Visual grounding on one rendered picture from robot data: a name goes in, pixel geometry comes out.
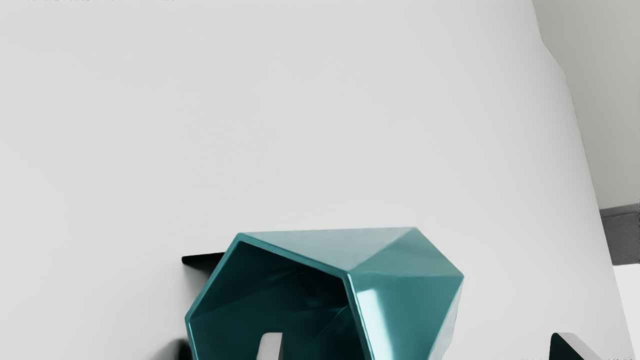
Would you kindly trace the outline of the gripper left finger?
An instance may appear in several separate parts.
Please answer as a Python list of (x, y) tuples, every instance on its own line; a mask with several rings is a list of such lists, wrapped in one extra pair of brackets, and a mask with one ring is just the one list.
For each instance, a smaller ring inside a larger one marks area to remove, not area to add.
[(256, 360), (284, 360), (282, 332), (267, 332), (262, 335)]

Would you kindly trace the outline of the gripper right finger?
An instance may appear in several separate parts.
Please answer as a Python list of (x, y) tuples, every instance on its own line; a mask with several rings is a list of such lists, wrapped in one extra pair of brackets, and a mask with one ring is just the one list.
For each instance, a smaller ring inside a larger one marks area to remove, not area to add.
[(604, 360), (578, 335), (554, 332), (550, 338), (549, 360)]

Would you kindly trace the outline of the teal faceted mug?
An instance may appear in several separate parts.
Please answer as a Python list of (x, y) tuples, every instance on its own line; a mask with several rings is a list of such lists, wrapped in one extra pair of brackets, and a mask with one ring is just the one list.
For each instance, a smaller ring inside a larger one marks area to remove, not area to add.
[(193, 360), (443, 360), (464, 275), (414, 227), (241, 232), (186, 256), (210, 276), (185, 315)]

